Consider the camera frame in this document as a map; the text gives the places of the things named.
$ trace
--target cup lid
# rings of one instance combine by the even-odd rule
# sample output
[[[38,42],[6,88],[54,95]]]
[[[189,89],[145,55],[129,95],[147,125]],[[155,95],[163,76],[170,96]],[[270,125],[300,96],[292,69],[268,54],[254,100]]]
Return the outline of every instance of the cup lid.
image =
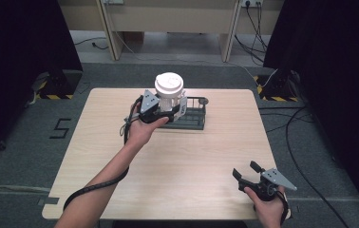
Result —
[[[183,80],[176,73],[163,73],[156,77],[155,88],[162,98],[176,98],[182,92]]]

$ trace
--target table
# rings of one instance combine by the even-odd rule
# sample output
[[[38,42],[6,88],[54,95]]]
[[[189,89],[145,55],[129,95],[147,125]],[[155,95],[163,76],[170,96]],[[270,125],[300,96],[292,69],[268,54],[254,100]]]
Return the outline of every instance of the table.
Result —
[[[49,193],[43,217],[58,219],[71,193],[84,187],[123,146],[120,128],[139,88],[95,88],[73,133]],[[233,168],[258,182],[249,167],[275,167],[251,90],[186,89],[206,97],[204,130],[157,129],[131,163],[102,219],[255,219],[253,204],[237,190]]]
[[[217,33],[227,62],[234,40],[239,0],[124,0],[122,5],[97,0],[113,60],[123,49],[121,31]]]

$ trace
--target power socket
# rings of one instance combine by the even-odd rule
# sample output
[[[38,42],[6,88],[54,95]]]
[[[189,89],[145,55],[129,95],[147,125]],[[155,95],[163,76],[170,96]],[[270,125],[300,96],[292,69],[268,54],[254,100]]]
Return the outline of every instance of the power socket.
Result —
[[[250,1],[250,8],[257,8],[257,4],[260,3],[260,6],[263,4],[263,0],[242,0],[241,6],[243,8],[247,7],[246,3]]]

